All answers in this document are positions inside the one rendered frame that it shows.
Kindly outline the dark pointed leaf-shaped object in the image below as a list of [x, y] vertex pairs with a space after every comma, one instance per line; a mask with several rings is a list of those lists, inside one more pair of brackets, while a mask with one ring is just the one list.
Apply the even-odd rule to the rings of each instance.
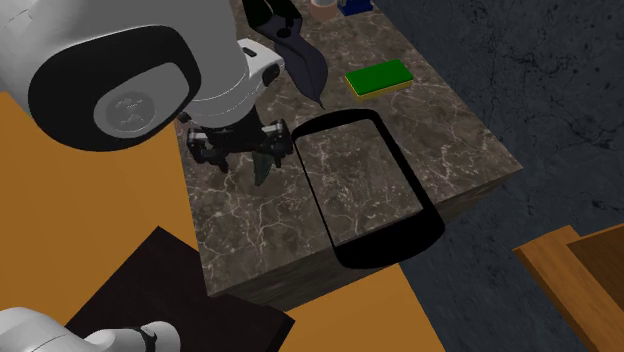
[[274, 43], [297, 89], [323, 107], [328, 79], [324, 55], [301, 35], [303, 17], [291, 0], [242, 0], [248, 25]]

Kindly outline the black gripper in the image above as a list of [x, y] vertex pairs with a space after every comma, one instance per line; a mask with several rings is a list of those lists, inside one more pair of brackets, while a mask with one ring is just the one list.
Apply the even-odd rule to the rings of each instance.
[[293, 153], [293, 141], [286, 122], [280, 119], [264, 126], [255, 108], [234, 124], [204, 128], [204, 132], [188, 129], [186, 145], [198, 164], [209, 163], [222, 173], [229, 170], [228, 153], [255, 151], [261, 145], [261, 152], [272, 156], [277, 168], [281, 168], [282, 160]]

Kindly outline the brown wooden furniture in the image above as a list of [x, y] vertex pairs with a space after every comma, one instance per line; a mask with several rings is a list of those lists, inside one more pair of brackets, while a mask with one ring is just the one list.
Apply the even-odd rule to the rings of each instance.
[[589, 352], [624, 352], [624, 224], [566, 225], [513, 252]]

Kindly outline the dark robot stand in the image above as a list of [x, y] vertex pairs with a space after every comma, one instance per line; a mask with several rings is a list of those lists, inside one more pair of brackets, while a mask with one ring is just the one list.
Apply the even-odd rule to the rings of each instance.
[[181, 352], [278, 352], [295, 320], [225, 294], [207, 294], [200, 255], [158, 227], [69, 320], [85, 338], [100, 329], [172, 324]]

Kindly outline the black phone with clear screen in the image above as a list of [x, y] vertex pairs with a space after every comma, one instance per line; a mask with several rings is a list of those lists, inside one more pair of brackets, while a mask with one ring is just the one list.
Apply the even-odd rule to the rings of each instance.
[[357, 121], [374, 123], [405, 180], [422, 205], [422, 210], [389, 222], [332, 248], [338, 262], [350, 269], [376, 269], [410, 259], [432, 246], [445, 231], [445, 223], [427, 192], [405, 159], [379, 114], [371, 109], [336, 110], [315, 117], [291, 132], [291, 142], [321, 131]]

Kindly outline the blue box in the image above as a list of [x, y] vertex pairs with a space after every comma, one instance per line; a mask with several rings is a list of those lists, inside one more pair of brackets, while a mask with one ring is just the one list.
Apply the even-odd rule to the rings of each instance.
[[338, 0], [337, 7], [344, 16], [352, 16], [373, 10], [371, 0]]

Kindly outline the beige tape roll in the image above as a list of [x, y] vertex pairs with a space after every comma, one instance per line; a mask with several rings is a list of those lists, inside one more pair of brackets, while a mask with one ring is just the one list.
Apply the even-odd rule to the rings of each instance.
[[338, 0], [310, 0], [311, 15], [321, 21], [333, 19], [337, 13]]

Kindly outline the green and yellow sponge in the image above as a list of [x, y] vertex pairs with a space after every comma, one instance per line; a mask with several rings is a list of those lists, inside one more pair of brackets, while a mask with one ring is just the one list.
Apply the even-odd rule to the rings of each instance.
[[354, 96], [364, 100], [410, 87], [414, 76], [399, 59], [393, 59], [348, 72], [345, 80]]

